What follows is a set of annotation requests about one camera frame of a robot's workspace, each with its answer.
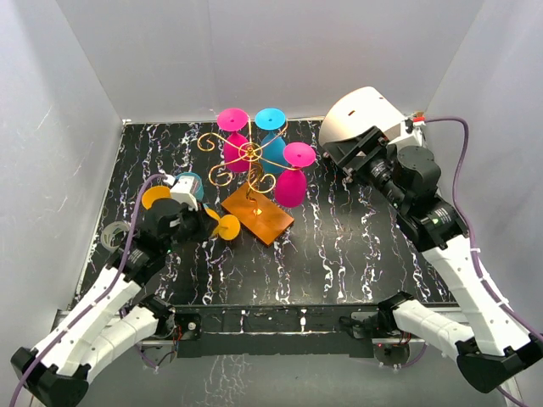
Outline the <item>yellow wine glass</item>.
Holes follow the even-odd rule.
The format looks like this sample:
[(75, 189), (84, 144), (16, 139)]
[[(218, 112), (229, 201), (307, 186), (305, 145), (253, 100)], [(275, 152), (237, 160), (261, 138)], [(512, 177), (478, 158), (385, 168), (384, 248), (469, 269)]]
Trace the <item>yellow wine glass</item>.
[(204, 206), (205, 213), (213, 220), (211, 237), (219, 237), (224, 241), (232, 241), (241, 231), (241, 224), (234, 215), (219, 216), (207, 205)]
[(170, 198), (171, 190), (168, 186), (159, 185), (150, 187), (142, 196), (141, 204), (145, 209), (150, 209), (153, 203), (162, 198)]

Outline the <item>pink wine glass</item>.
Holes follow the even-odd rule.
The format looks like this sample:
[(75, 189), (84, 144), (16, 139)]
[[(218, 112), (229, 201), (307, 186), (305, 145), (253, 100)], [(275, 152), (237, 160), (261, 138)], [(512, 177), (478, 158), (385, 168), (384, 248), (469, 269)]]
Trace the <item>pink wine glass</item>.
[(249, 162), (241, 159), (244, 151), (240, 150), (248, 142), (248, 139), (240, 133), (248, 122), (247, 113), (238, 108), (225, 109), (217, 117), (219, 128), (229, 133), (224, 143), (223, 153), (227, 168), (233, 173), (243, 173), (249, 170)]
[(314, 164), (316, 151), (304, 142), (291, 142), (283, 150), (283, 157), (290, 167), (278, 177), (274, 195), (280, 205), (295, 208), (305, 200), (307, 181), (304, 168)]

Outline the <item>blue wine glass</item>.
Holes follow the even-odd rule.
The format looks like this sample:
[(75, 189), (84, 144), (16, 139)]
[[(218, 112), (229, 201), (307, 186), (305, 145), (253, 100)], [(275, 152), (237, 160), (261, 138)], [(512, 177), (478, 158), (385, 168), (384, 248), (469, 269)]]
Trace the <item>blue wine glass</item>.
[(204, 198), (204, 187), (201, 177), (193, 172), (182, 172), (176, 176), (176, 180), (188, 181), (191, 184), (191, 193), (196, 197), (198, 201), (202, 201)]
[(255, 124), (267, 132), (260, 143), (262, 147), (260, 162), (266, 173), (279, 175), (283, 172), (284, 166), (288, 164), (283, 156), (286, 143), (283, 137), (278, 135), (285, 123), (284, 112), (276, 108), (262, 109), (255, 116)]

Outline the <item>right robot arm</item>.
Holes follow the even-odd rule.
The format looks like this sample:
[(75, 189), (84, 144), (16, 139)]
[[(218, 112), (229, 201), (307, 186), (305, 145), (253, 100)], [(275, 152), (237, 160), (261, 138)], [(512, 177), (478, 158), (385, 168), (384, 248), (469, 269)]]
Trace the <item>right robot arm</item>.
[(437, 192), (441, 169), (425, 147), (398, 148), (376, 126), (357, 136), (319, 137), (327, 156), (358, 182), (380, 192), (396, 211), (396, 223), (445, 281), (467, 318), (459, 324), (400, 292), (378, 304), (358, 329), (395, 337), (411, 333), (453, 359), (481, 393), (497, 389), (542, 358), (542, 337), (516, 321), (504, 298), (490, 293), (459, 211)]

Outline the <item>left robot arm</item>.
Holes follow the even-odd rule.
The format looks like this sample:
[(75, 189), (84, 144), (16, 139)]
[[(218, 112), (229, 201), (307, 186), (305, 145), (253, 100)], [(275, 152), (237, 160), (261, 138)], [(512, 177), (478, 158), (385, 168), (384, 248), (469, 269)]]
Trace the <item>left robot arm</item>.
[(33, 348), (19, 348), (10, 363), (25, 388), (45, 406), (76, 406), (96, 376), (119, 356), (151, 336), (175, 328), (173, 308), (153, 294), (116, 321), (115, 315), (165, 267), (170, 251), (209, 239), (219, 215), (160, 198), (128, 232), (87, 294)]

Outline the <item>white cylindrical container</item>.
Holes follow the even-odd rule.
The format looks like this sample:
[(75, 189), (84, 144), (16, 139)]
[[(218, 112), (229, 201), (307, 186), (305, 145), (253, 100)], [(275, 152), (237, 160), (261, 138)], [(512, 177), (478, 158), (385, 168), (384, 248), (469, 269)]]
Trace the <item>white cylindrical container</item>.
[(376, 126), (398, 148), (423, 144), (420, 130), (408, 131), (407, 117), (372, 86), (364, 86), (342, 97), (327, 112), (318, 144), (341, 142), (362, 135)]

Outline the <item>clear tape roll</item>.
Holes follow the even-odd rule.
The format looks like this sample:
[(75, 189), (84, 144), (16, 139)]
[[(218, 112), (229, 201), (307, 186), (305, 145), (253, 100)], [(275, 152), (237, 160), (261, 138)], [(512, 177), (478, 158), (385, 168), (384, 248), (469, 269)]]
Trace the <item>clear tape roll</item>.
[(102, 246), (113, 253), (122, 243), (130, 230), (130, 224), (126, 221), (114, 221), (107, 225), (100, 236)]

